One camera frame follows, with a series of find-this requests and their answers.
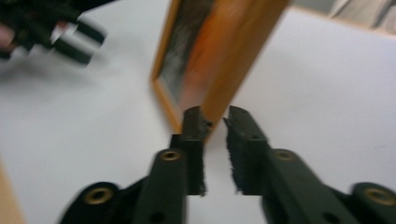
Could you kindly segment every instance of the framed picture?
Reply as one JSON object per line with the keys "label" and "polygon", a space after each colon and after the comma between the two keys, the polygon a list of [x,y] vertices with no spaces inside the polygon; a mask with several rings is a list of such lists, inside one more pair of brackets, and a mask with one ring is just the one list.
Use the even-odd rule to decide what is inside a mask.
{"label": "framed picture", "polygon": [[173,0],[152,69],[163,111],[180,132],[184,110],[221,119],[288,0]]}

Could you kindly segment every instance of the picture frame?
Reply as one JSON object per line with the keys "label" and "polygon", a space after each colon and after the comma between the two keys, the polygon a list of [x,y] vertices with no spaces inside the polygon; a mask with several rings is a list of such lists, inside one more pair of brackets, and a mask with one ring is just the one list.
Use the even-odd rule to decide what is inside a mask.
{"label": "picture frame", "polygon": [[150,82],[176,133],[197,105],[216,126],[288,2],[171,2]]}

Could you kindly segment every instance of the black plastic part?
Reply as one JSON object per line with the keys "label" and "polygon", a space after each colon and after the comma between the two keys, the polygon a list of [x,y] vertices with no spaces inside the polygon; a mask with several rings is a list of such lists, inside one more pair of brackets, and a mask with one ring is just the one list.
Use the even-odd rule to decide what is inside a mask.
{"label": "black plastic part", "polygon": [[186,155],[169,148],[160,151],[134,210],[132,224],[185,223]]}
{"label": "black plastic part", "polygon": [[115,0],[85,0],[85,1],[75,0],[72,1],[71,6],[84,12],[114,1]]}
{"label": "black plastic part", "polygon": [[359,223],[296,154],[271,149],[246,110],[231,106],[225,122],[235,185],[262,195],[270,224]]}
{"label": "black plastic part", "polygon": [[181,135],[174,135],[171,143],[187,155],[189,195],[205,195],[204,145],[210,127],[199,106],[190,108],[184,112]]}
{"label": "black plastic part", "polygon": [[[51,39],[52,30],[58,21],[72,22],[77,30],[98,44],[105,40],[104,32],[80,21],[83,11],[110,3],[108,0],[68,1],[68,0],[2,0],[0,1],[0,22],[15,33],[13,44],[29,51],[34,45],[46,49],[56,48],[68,58],[87,64],[91,55],[62,40]],[[9,59],[11,55],[2,53],[0,58]]]}
{"label": "black plastic part", "polygon": [[[112,195],[107,201],[100,203],[104,193]],[[119,198],[119,188],[107,182],[100,182],[85,188],[70,205],[61,224],[105,224],[110,223],[111,208]]]}
{"label": "black plastic part", "polygon": [[229,117],[224,119],[228,127],[227,148],[233,166],[233,181],[245,195],[263,195],[260,156],[271,149],[267,138],[250,114],[239,107],[230,106]]}
{"label": "black plastic part", "polygon": [[91,55],[76,49],[69,43],[63,41],[61,38],[57,39],[53,44],[53,47],[61,52],[64,56],[82,64],[88,64],[91,60]]}
{"label": "black plastic part", "polygon": [[99,44],[103,44],[103,42],[105,42],[105,35],[103,34],[103,32],[92,28],[92,26],[88,25],[88,23],[86,23],[85,21],[78,21],[77,31],[91,38]]}
{"label": "black plastic part", "polygon": [[[116,185],[107,182],[96,183],[87,187],[67,209],[61,224],[130,224],[134,218],[137,198],[145,180],[143,178],[127,189],[118,189]],[[104,194],[108,191],[103,191],[103,189],[110,189],[113,193],[108,201],[87,203],[87,195],[90,192],[95,192],[95,190],[97,195],[93,194],[89,197],[93,197],[92,199],[105,197]]]}
{"label": "black plastic part", "polygon": [[8,60],[10,58],[11,58],[11,53],[10,52],[0,50],[0,59]]}
{"label": "black plastic part", "polygon": [[396,223],[396,194],[374,183],[359,183],[351,195],[352,210],[361,223]]}
{"label": "black plastic part", "polygon": [[274,149],[265,154],[265,178],[290,223],[359,223],[295,153]]}

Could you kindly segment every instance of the white table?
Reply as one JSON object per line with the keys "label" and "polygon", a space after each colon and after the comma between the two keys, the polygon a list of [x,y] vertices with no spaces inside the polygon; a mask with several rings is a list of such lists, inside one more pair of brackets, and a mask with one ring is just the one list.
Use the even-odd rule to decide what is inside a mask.
{"label": "white table", "polygon": [[[149,73],[169,1],[120,1],[86,17],[106,43],[81,69],[35,50],[0,67],[0,156],[27,223],[51,224],[85,186],[126,187],[167,147]],[[291,10],[233,104],[273,147],[292,149],[328,185],[396,189],[396,43]],[[209,192],[189,198],[189,223],[265,223],[259,197],[234,194],[220,125],[206,147]]]}

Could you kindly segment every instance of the wooden frame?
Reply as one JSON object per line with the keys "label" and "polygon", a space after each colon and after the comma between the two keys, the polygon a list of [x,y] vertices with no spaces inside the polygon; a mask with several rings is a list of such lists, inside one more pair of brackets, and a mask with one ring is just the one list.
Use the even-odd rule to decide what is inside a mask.
{"label": "wooden frame", "polygon": [[21,209],[0,158],[0,223],[25,223]]}
{"label": "wooden frame", "polygon": [[[176,132],[180,132],[182,111],[195,105],[201,106],[207,119],[215,125],[218,123],[288,1],[172,1],[152,69],[151,83]],[[188,4],[197,2],[201,5],[193,6],[193,10],[190,8],[186,12]],[[204,7],[209,10],[202,9],[198,13],[199,8]],[[198,31],[189,30],[198,23]],[[191,33],[196,36],[182,36]],[[188,38],[192,39],[192,44],[186,41]],[[181,47],[187,50],[182,49],[184,51],[181,50],[178,55],[181,51],[176,50]],[[183,56],[178,57],[177,61],[183,61],[181,64],[184,65],[179,67],[181,69],[173,69],[175,60],[169,56],[171,53]],[[178,86],[170,87],[170,82],[164,78],[165,75],[171,76],[168,74],[180,79]]]}

